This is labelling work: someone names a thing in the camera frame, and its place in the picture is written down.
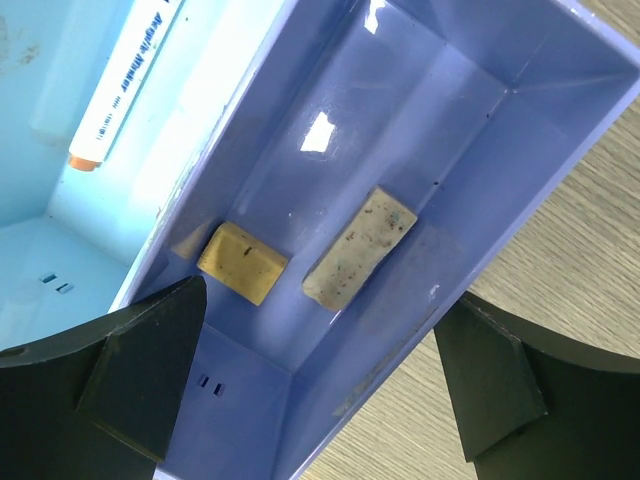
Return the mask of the small yellow eraser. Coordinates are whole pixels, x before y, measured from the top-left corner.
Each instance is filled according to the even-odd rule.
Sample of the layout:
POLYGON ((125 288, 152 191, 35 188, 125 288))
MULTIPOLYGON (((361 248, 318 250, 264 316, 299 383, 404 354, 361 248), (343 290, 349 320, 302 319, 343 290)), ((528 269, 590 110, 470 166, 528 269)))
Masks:
POLYGON ((250 303, 260 306, 288 259, 231 222, 214 232, 197 266, 250 303))

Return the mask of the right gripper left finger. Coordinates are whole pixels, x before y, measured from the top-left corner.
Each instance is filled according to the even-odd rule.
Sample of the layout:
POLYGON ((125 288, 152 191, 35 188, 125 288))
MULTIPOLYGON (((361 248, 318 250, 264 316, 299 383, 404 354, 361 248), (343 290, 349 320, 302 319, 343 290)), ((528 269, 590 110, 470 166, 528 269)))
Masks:
POLYGON ((207 306, 187 277, 1 353, 4 479, 150 479, 168 453, 207 306))

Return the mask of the beige worn eraser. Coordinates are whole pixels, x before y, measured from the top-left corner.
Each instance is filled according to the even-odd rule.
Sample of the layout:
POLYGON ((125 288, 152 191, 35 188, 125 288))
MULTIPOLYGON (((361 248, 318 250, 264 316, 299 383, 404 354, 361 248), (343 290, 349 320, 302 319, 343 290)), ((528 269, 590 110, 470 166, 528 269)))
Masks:
POLYGON ((304 278, 303 293, 328 310, 344 309, 416 222, 412 210, 374 188, 304 278))

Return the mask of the brown capped white pen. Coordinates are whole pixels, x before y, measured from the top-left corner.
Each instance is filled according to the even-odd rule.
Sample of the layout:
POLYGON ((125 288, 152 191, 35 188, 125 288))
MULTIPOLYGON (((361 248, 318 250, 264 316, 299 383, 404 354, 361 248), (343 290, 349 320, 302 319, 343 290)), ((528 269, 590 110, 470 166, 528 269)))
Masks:
POLYGON ((71 168, 92 172, 107 159, 183 2, 137 0, 69 146, 71 168))

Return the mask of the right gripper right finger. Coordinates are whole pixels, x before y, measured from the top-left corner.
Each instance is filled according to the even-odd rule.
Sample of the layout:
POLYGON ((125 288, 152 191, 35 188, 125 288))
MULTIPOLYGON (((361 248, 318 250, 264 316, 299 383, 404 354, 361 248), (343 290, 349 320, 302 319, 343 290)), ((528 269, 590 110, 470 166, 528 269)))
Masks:
POLYGON ((480 479, 636 479, 639 361, 465 293, 435 327, 480 479))

